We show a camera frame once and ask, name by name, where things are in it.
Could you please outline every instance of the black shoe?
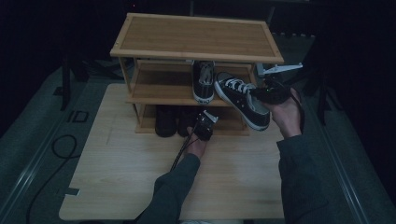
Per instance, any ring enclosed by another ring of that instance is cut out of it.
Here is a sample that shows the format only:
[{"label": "black shoe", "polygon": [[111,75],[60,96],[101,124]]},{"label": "black shoe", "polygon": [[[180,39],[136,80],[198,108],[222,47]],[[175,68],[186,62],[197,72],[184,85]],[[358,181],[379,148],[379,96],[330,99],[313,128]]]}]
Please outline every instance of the black shoe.
[{"label": "black shoe", "polygon": [[170,137],[177,131],[176,109],[173,105],[157,105],[155,133],[160,137]]},{"label": "black shoe", "polygon": [[237,109],[250,128],[264,131],[270,123],[270,111],[250,95],[252,89],[256,89],[253,84],[228,73],[216,75],[215,90],[219,97]]},{"label": "black shoe", "polygon": [[213,100],[214,73],[215,62],[195,61],[192,66],[192,93],[200,105],[207,105]]},{"label": "black shoe", "polygon": [[183,105],[180,108],[180,114],[177,125],[177,133],[182,137],[189,136],[187,127],[194,127],[200,113],[200,106]]}]

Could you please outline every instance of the dark background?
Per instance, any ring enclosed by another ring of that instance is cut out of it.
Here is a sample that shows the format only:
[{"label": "dark background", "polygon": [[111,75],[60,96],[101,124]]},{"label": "dark background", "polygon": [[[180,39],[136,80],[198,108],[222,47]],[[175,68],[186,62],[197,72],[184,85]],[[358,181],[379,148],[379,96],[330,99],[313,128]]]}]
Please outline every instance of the dark background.
[{"label": "dark background", "polygon": [[[188,16],[190,1],[2,0],[0,136],[64,55],[110,60],[127,12]],[[389,197],[396,203],[396,4],[376,1],[194,1],[194,14],[266,21],[271,31],[314,35],[304,60],[312,92],[335,90]],[[84,77],[81,65],[78,76]]]}]

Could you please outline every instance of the black cable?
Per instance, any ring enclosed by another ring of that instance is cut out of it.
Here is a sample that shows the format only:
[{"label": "black cable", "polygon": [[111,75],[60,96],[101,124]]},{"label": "black cable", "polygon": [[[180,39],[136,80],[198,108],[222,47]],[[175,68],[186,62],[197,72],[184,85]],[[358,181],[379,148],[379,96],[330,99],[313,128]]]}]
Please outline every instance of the black cable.
[{"label": "black cable", "polygon": [[194,127],[192,128],[192,131],[191,131],[190,135],[186,138],[186,140],[184,140],[183,146],[181,147],[180,151],[178,152],[178,154],[177,154],[177,156],[176,156],[176,158],[175,158],[175,161],[174,161],[174,163],[173,163],[173,165],[172,165],[172,167],[171,167],[171,171],[175,170],[175,168],[176,168],[176,166],[177,166],[177,162],[178,162],[178,160],[180,159],[180,156],[181,156],[181,154],[183,153],[183,151],[184,151],[187,147],[189,147],[193,142],[195,142],[196,140],[198,140],[198,139],[196,139],[196,140],[192,141],[191,143],[189,143],[190,140],[191,140],[192,135],[194,134],[194,131],[195,131],[197,125],[198,125],[198,122],[195,123]]},{"label": "black cable", "polygon": [[304,125],[305,125],[305,112],[304,112],[304,110],[303,110],[303,107],[301,106],[301,102],[299,102],[299,101],[294,97],[293,94],[291,95],[291,99],[293,99],[294,102],[297,104],[298,110],[299,110],[299,112],[300,112],[300,130],[301,130],[301,133],[303,133],[303,132],[304,132]]},{"label": "black cable", "polygon": [[[57,143],[59,140],[61,140],[62,138],[65,138],[65,137],[70,137],[71,139],[73,139],[73,142],[74,142],[73,148],[72,148],[72,150],[71,150],[71,152],[69,153],[68,156],[62,156],[62,155],[60,155],[60,154],[56,151],[56,148],[55,148],[56,143]],[[73,154],[75,153],[75,151],[76,151],[76,149],[77,149],[77,145],[78,145],[78,144],[77,144],[77,138],[76,138],[75,136],[71,135],[71,134],[64,134],[64,135],[62,135],[62,136],[60,136],[60,137],[58,137],[58,138],[56,138],[55,140],[52,141],[51,149],[52,149],[53,154],[54,154],[56,157],[60,158],[60,159],[64,159],[64,162],[62,162],[62,164],[58,167],[58,169],[55,170],[55,172],[47,179],[47,181],[41,186],[41,188],[38,190],[38,192],[37,192],[37,193],[35,194],[35,196],[33,197],[33,200],[30,202],[29,207],[28,207],[27,212],[26,212],[26,224],[30,224],[30,223],[31,223],[31,222],[30,222],[30,215],[31,215],[31,212],[32,212],[32,208],[33,208],[33,205],[34,205],[34,203],[35,203],[35,200],[38,198],[38,196],[40,195],[41,191],[48,185],[48,183],[51,181],[51,179],[52,179],[56,174],[58,174],[58,172],[59,172],[62,168],[64,168],[64,166],[67,164],[68,161],[70,161],[70,160],[72,160],[72,159],[75,159],[75,158],[79,158],[79,157],[81,156],[81,154],[76,155],[76,156],[73,156]]]}]

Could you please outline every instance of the hand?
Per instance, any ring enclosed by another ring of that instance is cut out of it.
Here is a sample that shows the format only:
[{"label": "hand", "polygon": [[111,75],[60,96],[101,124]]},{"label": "hand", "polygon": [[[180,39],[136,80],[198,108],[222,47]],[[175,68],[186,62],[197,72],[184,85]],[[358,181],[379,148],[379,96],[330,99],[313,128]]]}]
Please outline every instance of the hand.
[{"label": "hand", "polygon": [[[191,134],[192,127],[187,128],[187,132]],[[207,142],[200,140],[195,133],[192,134],[188,147],[186,149],[186,153],[191,153],[197,156],[199,159],[204,156],[206,150]]]},{"label": "hand", "polygon": [[[291,94],[299,101],[300,98],[295,89],[290,89]],[[281,105],[264,104],[271,110],[273,121],[277,124],[284,138],[301,134],[301,115],[297,103],[291,97]]]}]

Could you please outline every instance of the shoe rack shelf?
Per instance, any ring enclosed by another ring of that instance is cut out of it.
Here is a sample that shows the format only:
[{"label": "shoe rack shelf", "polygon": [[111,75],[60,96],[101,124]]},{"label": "shoe rack shelf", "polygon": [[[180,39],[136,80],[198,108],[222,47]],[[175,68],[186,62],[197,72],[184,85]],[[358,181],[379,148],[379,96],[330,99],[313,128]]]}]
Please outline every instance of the shoe rack shelf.
[{"label": "shoe rack shelf", "polygon": [[[215,73],[228,72],[247,83],[256,82],[255,63],[283,63],[263,21],[134,13],[127,14],[110,55],[120,58],[137,133],[155,133],[155,105],[198,105],[192,95],[192,60],[215,61]],[[134,58],[132,78],[125,58]],[[216,93],[203,106],[219,116],[214,134],[248,135],[239,112]]]}]

